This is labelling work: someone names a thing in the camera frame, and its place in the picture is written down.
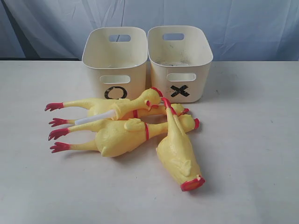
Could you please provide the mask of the cream bin marked X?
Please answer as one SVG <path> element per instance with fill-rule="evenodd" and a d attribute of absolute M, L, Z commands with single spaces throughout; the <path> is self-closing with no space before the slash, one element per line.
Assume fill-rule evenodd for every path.
<path fill-rule="evenodd" d="M 158 26 L 148 31 L 151 85 L 172 103 L 198 101 L 213 60 L 204 32 L 194 26 Z"/>

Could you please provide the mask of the whole yellow rubber chicken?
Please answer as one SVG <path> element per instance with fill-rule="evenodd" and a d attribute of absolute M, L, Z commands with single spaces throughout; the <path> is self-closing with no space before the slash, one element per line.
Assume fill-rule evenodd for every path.
<path fill-rule="evenodd" d="M 49 103 L 45 107 L 45 111 L 53 111 L 56 109 L 66 108 L 66 107 L 81 107 L 87 109 L 87 116 L 91 117 L 97 114 L 101 114 L 107 111 L 108 107 L 115 103 L 116 99 L 101 99 L 101 98 L 85 98 L 81 100 L 74 100 L 61 103 Z M 171 104 L 178 116 L 187 114 L 189 112 L 188 108 L 184 108 L 181 104 Z M 128 112 L 121 120 L 126 120 L 130 118 L 142 118 L 150 115 L 166 115 L 164 105 L 152 106 L 150 111 L 145 109 L 138 109 L 135 111 Z M 75 125 L 76 119 L 60 119 L 53 118 L 49 124 L 52 127 L 71 124 Z"/>
<path fill-rule="evenodd" d="M 99 151 L 104 157 L 116 157 L 135 150 L 150 138 L 167 133 L 168 123 L 147 124 L 140 119 L 99 120 L 53 130 L 50 132 L 48 140 L 56 140 L 61 136 L 82 130 L 95 132 L 95 139 L 83 144 L 55 142 L 50 147 L 52 153 L 68 150 Z"/>

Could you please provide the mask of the cream bin marked O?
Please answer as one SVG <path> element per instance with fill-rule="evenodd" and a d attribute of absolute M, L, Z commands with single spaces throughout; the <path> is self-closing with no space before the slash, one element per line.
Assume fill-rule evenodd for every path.
<path fill-rule="evenodd" d="M 147 36 L 137 27 L 93 30 L 82 63 L 94 95 L 103 99 L 135 99 L 146 89 Z"/>

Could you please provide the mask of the chicken head with white tube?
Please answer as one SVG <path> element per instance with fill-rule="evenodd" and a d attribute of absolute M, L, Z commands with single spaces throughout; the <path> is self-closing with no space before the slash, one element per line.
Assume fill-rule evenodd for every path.
<path fill-rule="evenodd" d="M 83 119 L 78 119 L 74 122 L 75 125 L 82 125 L 85 123 L 97 121 L 99 119 L 112 119 L 120 120 L 127 113 L 145 109 L 150 110 L 152 106 L 158 105 L 163 97 L 163 94 L 160 90 L 155 87 L 146 89 L 141 93 L 141 95 L 134 99 L 130 100 L 127 98 L 120 99 L 101 99 L 101 102 L 98 103 L 100 111 L 103 113 L 98 113 L 96 115 L 86 117 Z"/>

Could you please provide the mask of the legless yellow rubber chicken body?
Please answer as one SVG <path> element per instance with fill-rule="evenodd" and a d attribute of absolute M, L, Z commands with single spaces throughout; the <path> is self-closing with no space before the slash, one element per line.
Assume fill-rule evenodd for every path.
<path fill-rule="evenodd" d="M 168 133 L 156 148 L 158 158 L 182 191 L 197 189 L 205 183 L 205 179 L 186 133 L 197 129 L 200 121 L 188 114 L 178 116 L 169 100 L 165 97 L 162 100 L 167 115 Z"/>

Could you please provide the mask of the blue-grey backdrop curtain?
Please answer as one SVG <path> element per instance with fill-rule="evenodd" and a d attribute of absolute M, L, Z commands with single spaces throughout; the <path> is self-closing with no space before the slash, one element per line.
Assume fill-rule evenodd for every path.
<path fill-rule="evenodd" d="M 3 0 L 1 58 L 80 58 L 102 27 L 189 25 L 216 61 L 297 61 L 296 0 Z"/>

